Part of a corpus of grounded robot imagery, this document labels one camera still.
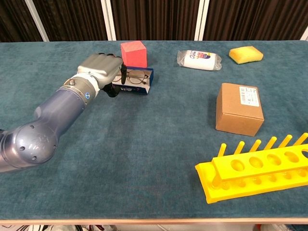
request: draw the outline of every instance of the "dark curtain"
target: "dark curtain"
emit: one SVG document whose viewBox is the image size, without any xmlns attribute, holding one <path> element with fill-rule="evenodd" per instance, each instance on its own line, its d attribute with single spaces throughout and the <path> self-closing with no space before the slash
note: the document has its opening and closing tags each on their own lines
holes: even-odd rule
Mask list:
<svg viewBox="0 0 308 231">
<path fill-rule="evenodd" d="M 0 42 L 42 41 L 24 0 L 0 0 Z"/>
<path fill-rule="evenodd" d="M 308 26 L 308 0 L 211 0 L 203 40 L 293 40 Z"/>
<path fill-rule="evenodd" d="M 33 0 L 50 41 L 107 40 L 100 0 Z"/>
<path fill-rule="evenodd" d="M 193 40 L 199 0 L 111 0 L 117 40 Z"/>
</svg>

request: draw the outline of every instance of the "yellow peg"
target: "yellow peg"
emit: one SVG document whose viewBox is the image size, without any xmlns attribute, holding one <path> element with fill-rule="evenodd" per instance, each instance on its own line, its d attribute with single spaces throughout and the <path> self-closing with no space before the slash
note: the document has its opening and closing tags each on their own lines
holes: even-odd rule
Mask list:
<svg viewBox="0 0 308 231">
<path fill-rule="evenodd" d="M 295 146 L 295 145 L 301 145 L 301 144 L 305 141 L 305 139 L 307 139 L 307 137 L 308 137 L 308 133 L 305 132 L 303 135 L 301 135 L 301 136 L 298 138 L 298 140 L 293 144 L 293 146 Z"/>
<path fill-rule="evenodd" d="M 240 154 L 242 149 L 243 149 L 243 147 L 244 147 L 244 145 L 245 145 L 244 141 L 239 142 L 239 145 L 237 146 L 234 154 Z"/>
<path fill-rule="evenodd" d="M 284 140 L 281 142 L 281 144 L 279 144 L 278 148 L 284 148 L 285 146 L 287 146 L 288 142 L 290 142 L 290 140 L 292 139 L 292 135 L 287 135 Z"/>
<path fill-rule="evenodd" d="M 256 140 L 256 142 L 254 143 L 254 145 L 252 145 L 249 152 L 255 152 L 258 149 L 258 147 L 260 146 L 261 142 L 262 142 L 261 140 Z"/>
<path fill-rule="evenodd" d="M 268 149 L 271 149 L 272 146 L 274 145 L 274 143 L 276 142 L 277 140 L 277 137 L 276 136 L 273 136 L 269 142 L 267 143 L 267 145 L 265 146 L 264 150 L 268 150 Z"/>
<path fill-rule="evenodd" d="M 217 157 L 223 156 L 225 154 L 226 147 L 227 145 L 225 143 L 221 144 Z"/>
</svg>

